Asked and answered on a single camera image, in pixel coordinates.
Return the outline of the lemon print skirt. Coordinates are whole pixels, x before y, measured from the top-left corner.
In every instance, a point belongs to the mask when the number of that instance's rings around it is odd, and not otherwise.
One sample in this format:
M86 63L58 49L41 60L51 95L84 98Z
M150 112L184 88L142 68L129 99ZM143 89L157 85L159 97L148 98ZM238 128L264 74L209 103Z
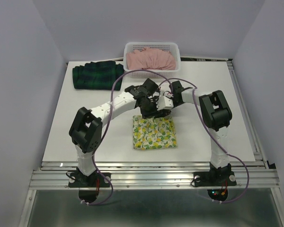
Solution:
M144 119L133 116L133 148L136 150L176 148L177 138L171 116Z

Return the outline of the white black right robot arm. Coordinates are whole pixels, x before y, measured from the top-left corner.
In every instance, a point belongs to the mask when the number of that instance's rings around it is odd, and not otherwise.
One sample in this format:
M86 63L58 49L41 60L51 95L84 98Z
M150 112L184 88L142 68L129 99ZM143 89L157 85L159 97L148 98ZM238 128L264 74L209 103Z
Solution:
M197 92L193 87L183 87L180 81L172 82L173 105L194 104L204 129L210 136L211 159L209 171L194 172L193 187L221 186L231 183L233 174L226 151L227 133L232 112L224 93L220 90L209 94Z

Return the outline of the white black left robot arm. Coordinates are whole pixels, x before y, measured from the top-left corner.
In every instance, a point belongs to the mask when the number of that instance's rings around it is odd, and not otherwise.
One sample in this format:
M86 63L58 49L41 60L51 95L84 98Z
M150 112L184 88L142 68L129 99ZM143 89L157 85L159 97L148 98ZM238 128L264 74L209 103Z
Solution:
M71 125L69 135L78 156L76 171L67 176L70 183L92 186L96 180L94 155L103 141L110 121L127 111L140 108L144 118L164 117L173 108L172 91L161 90L151 79L142 85L129 86L110 101L87 109L80 108Z

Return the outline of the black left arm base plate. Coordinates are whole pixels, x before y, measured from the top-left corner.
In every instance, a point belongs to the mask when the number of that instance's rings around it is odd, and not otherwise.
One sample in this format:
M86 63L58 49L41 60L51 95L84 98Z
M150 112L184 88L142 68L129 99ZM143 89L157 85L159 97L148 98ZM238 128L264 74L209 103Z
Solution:
M79 189L78 197L86 205L97 204L100 189L109 188L110 184L97 171L85 176L79 170L66 172L68 187Z

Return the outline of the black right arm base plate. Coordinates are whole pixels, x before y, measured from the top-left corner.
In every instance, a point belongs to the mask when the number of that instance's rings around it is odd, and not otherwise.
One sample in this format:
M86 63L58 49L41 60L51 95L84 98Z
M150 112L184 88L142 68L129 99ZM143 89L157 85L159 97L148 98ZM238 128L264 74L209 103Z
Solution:
M194 172L192 187L208 187L207 193L210 199L220 203L226 202L228 197L228 188L236 186L236 178L233 172L218 174L214 172Z

